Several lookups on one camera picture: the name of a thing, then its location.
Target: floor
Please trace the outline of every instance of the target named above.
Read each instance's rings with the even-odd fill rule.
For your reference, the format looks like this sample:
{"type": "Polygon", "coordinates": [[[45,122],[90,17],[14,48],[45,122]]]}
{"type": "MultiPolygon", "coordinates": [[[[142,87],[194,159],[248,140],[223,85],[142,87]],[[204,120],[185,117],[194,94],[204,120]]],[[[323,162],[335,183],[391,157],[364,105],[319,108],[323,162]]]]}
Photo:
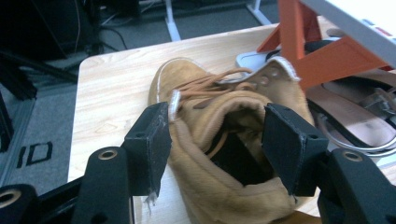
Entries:
{"type": "MultiPolygon", "coordinates": [[[[102,53],[136,49],[170,42],[163,1],[142,5],[139,20],[128,16],[109,18],[116,12],[102,7],[99,38],[102,53]]],[[[181,39],[245,29],[261,24],[250,14],[244,0],[174,0],[173,10],[181,39]]],[[[262,0],[260,10],[278,22],[276,0],[262,0]]],[[[47,62],[65,68],[87,57],[84,51],[66,60],[47,62]]],[[[0,86],[16,128],[7,152],[0,154],[0,186],[30,184],[43,194],[66,183],[77,85],[23,68],[38,88],[36,99],[18,101],[0,86]]],[[[71,72],[77,74],[76,66],[71,72]]]]}

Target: shoe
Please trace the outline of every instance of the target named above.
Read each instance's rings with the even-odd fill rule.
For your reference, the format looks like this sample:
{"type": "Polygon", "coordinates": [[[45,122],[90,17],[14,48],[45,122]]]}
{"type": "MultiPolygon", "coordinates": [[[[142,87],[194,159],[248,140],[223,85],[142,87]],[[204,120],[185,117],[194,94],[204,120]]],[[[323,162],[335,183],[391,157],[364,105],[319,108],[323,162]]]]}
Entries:
{"type": "Polygon", "coordinates": [[[312,87],[306,97],[337,146],[384,157],[396,152],[395,84],[394,74],[376,69],[312,87]]]}
{"type": "Polygon", "coordinates": [[[299,78],[274,57],[247,77],[213,75],[187,58],[164,63],[148,103],[169,103],[168,160],[188,210],[200,223],[269,223],[304,198],[288,195],[262,152],[264,106],[287,106],[313,124],[299,78]]]}

